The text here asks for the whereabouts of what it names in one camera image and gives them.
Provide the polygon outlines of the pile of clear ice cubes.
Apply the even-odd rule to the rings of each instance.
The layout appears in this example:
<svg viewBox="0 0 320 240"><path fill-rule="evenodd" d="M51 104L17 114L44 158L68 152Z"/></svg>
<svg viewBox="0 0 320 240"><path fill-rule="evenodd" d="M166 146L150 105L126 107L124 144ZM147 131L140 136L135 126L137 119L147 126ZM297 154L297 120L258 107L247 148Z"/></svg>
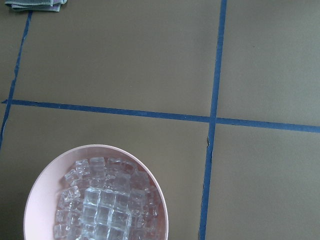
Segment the pile of clear ice cubes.
<svg viewBox="0 0 320 240"><path fill-rule="evenodd" d="M122 158L75 161L64 175L56 240L159 240L161 197L148 174Z"/></svg>

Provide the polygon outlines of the pink bowl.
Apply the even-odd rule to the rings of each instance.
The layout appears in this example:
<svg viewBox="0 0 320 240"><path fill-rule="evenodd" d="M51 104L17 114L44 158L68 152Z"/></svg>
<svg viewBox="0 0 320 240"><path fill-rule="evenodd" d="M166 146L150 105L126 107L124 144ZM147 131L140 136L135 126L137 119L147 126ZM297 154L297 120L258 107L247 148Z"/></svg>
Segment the pink bowl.
<svg viewBox="0 0 320 240"><path fill-rule="evenodd" d="M72 169L76 160L93 157L123 158L138 165L140 171L148 174L161 197L159 222L157 228L161 240L169 238L168 209L162 189L152 172L137 157L115 146L89 144L70 149L52 160L35 180L26 201L23 219L25 240L53 240L55 213L60 199L60 192L67 188L63 175Z"/></svg>

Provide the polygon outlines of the grey folded cloth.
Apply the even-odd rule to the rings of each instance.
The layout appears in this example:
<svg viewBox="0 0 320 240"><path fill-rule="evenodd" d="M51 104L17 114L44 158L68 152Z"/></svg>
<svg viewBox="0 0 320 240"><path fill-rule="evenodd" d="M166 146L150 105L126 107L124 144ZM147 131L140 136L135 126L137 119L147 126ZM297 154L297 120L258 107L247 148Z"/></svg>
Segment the grey folded cloth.
<svg viewBox="0 0 320 240"><path fill-rule="evenodd" d="M5 0L4 4L15 12L59 12L61 6L67 2L67 0Z"/></svg>

